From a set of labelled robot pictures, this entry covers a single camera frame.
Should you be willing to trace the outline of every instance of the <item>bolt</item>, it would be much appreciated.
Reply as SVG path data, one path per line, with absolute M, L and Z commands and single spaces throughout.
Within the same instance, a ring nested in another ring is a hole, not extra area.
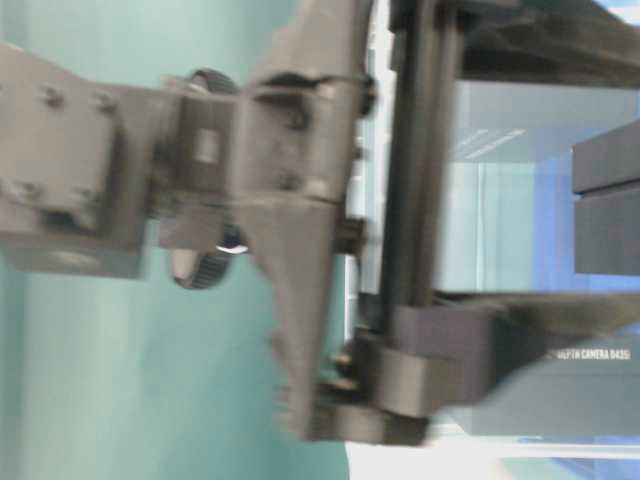
M 331 360 L 333 361 L 333 365 L 336 370 L 345 376 L 347 376 L 353 368 L 353 359 L 351 358 L 351 355 L 347 353 L 339 353 Z
M 92 104 L 102 113 L 113 113 L 116 109 L 117 102 L 115 98 L 107 92 L 96 92 L 93 95 Z
M 42 188 L 35 183 L 13 182 L 9 188 L 11 194 L 21 202 L 35 202 L 42 194 Z
M 43 85 L 40 87 L 38 98 L 50 107 L 57 107 L 62 103 L 62 92 L 51 85 Z

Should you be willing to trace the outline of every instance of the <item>green wall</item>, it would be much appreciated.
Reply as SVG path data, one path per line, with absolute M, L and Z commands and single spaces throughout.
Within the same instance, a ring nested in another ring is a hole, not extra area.
M 0 0 L 0 32 L 95 80 L 153 86 L 211 66 L 242 82 L 294 3 Z M 171 283 L 164 252 L 146 263 L 138 282 L 3 266 L 1 478 L 347 478 L 342 445 L 275 427 L 273 304 L 251 259 L 204 293 Z

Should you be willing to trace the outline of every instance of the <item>black plastic part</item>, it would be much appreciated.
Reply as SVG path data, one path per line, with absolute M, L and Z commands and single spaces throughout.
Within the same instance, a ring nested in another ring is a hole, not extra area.
M 230 255 L 225 252 L 202 255 L 190 278 L 174 277 L 174 280 L 178 285 L 189 290 L 206 290 L 222 281 L 229 263 Z

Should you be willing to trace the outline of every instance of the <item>screw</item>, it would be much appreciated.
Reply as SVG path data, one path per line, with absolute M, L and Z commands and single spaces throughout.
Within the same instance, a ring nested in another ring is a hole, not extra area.
M 115 98 L 107 92 L 96 92 L 93 95 L 92 104 L 102 113 L 113 113 L 116 109 L 117 102 Z
M 308 124 L 307 115 L 300 109 L 291 110 L 287 120 L 287 127 L 291 130 L 302 130 Z
M 76 188 L 73 196 L 78 205 L 82 208 L 95 209 L 100 205 L 100 194 L 88 188 Z
M 43 85 L 40 87 L 38 98 L 50 107 L 57 107 L 62 103 L 62 92 L 51 85 Z
M 353 149 L 353 158 L 356 160 L 362 160 L 364 158 L 365 150 L 362 145 L 356 145 Z
M 300 179 L 293 173 L 283 170 L 278 175 L 278 187 L 281 190 L 295 190 L 300 186 Z
M 42 188 L 35 183 L 12 182 L 9 188 L 11 194 L 21 202 L 35 202 L 42 194 Z
M 373 78 L 371 75 L 367 75 L 364 80 L 364 87 L 366 91 L 364 94 L 364 98 L 362 99 L 360 114 L 363 117 L 366 117 L 373 111 L 373 107 L 375 107 L 376 101 L 378 99 L 378 85 L 375 78 Z

